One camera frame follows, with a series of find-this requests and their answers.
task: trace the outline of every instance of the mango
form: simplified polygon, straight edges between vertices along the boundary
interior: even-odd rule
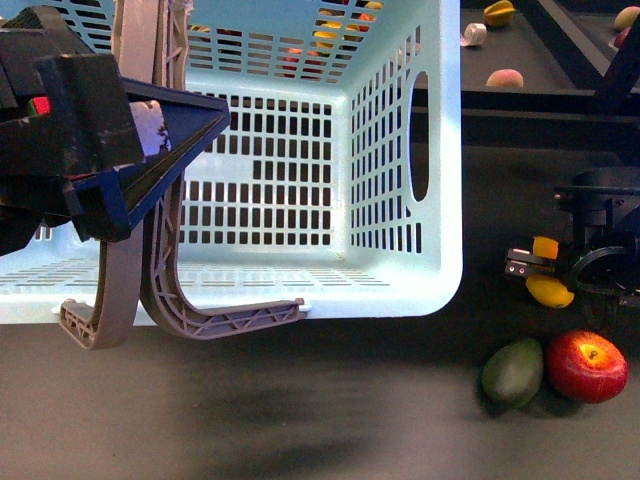
[[[521,408],[540,389],[544,373],[542,346],[525,338],[501,348],[482,369],[482,389],[502,408]]]
[[[640,7],[636,6],[622,9],[622,11],[613,21],[613,28],[615,28],[617,32],[621,32],[625,28],[630,27],[631,25],[633,25],[633,22],[636,21],[636,18],[638,18],[639,13]]]

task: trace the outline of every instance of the basket handle hole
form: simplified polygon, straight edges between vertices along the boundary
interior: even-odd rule
[[[417,202],[424,200],[429,189],[429,77],[420,72],[413,84],[409,121],[409,171],[411,189]]]

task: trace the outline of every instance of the yellow fruit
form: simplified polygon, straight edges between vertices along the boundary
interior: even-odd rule
[[[539,303],[551,308],[565,308],[575,297],[560,280],[534,273],[526,281],[527,290]]]
[[[509,0],[500,0],[484,9],[484,22],[490,27],[504,27],[511,23],[516,9]]]
[[[542,258],[558,258],[558,242],[547,237],[533,237],[533,254]]]
[[[364,8],[371,8],[372,10],[382,10],[382,2],[367,2]]]
[[[623,9],[613,21],[613,28],[621,32],[625,28],[630,27],[633,25],[633,22],[636,21],[639,13],[640,7],[632,6]]]
[[[335,29],[339,29],[342,26],[342,24],[340,22],[327,22],[323,25],[323,27],[328,27],[328,28],[335,28]],[[352,32],[359,32],[360,29],[356,26],[356,25],[347,25],[347,30],[348,31],[352,31]],[[335,40],[335,38],[338,36],[336,33],[333,32],[325,32],[325,31],[315,31],[313,32],[313,36],[314,37],[318,37],[318,38],[326,38],[326,39],[330,39],[330,40]],[[357,40],[358,37],[354,37],[352,35],[345,35],[344,37],[346,40]],[[324,47],[324,48],[331,48],[333,46],[332,43],[326,43],[326,42],[317,42],[318,47]]]

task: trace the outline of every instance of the peach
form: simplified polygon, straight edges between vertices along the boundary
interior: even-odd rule
[[[496,70],[487,79],[487,87],[524,87],[524,78],[517,70]]]

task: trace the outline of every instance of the plastic fruit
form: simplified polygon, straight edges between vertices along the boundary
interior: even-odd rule
[[[490,27],[504,27],[511,23],[515,12],[513,3],[500,0],[484,9],[484,23]]]
[[[326,22],[324,25],[324,27],[328,27],[328,28],[335,28],[336,30],[339,29],[342,24],[340,22]],[[348,25],[347,26],[347,30],[350,31],[360,31],[360,29],[358,27],[356,27],[355,25]],[[326,39],[330,39],[330,40],[335,40],[335,38],[338,36],[336,33],[333,32],[325,32],[325,31],[315,31],[313,32],[313,36],[314,37],[318,37],[318,38],[326,38]],[[354,40],[355,37],[352,36],[348,36],[345,35],[345,39],[347,40]],[[332,43],[325,43],[325,42],[317,42],[318,47],[323,47],[323,48],[331,48],[333,46]]]
[[[631,30],[631,27],[627,27],[624,30],[622,30],[613,41],[613,46],[616,48],[622,47],[622,44],[627,39],[627,35],[629,35],[630,30]]]
[[[545,307],[565,308],[575,298],[575,294],[567,290],[560,280],[546,275],[529,275],[525,285],[531,296]]]
[[[622,353],[609,340],[588,330],[553,339],[545,360],[551,385],[577,402],[605,402],[622,392],[629,378]]]
[[[558,258],[560,244],[549,237],[533,237],[533,254],[542,258],[555,260]]]
[[[510,343],[489,359],[482,370],[482,389],[496,405],[520,408],[538,392],[544,355],[537,340]]]
[[[282,68],[284,68],[285,70],[297,70],[298,66],[297,65],[291,65],[293,63],[298,63],[300,62],[300,54],[302,53],[302,50],[300,50],[299,48],[290,48],[288,50],[289,55],[295,55],[293,57],[285,57],[284,61],[285,61],[285,65],[283,65]],[[319,57],[320,54],[318,52],[316,52],[315,50],[310,50],[309,51],[309,56],[310,57]],[[305,65],[322,65],[322,62],[320,60],[305,60],[304,62]],[[308,68],[308,67],[304,67],[302,69],[303,72],[305,73],[315,73],[315,74],[320,74],[322,73],[321,69],[318,68]],[[285,77],[287,78],[293,78],[294,75],[293,74],[286,74]]]
[[[624,8],[613,21],[613,28],[621,32],[625,28],[630,27],[633,25],[633,22],[636,21],[639,13],[640,7],[632,6]]]
[[[382,2],[367,2],[364,5],[364,8],[370,8],[372,10],[382,10]]]
[[[517,70],[496,70],[487,79],[487,87],[524,87],[524,78]]]
[[[376,16],[375,15],[369,15],[368,13],[361,13],[360,16],[358,17],[358,19],[362,20],[363,22],[375,22],[376,21]],[[369,31],[369,25],[360,25],[359,28],[360,28],[361,32],[368,32]]]

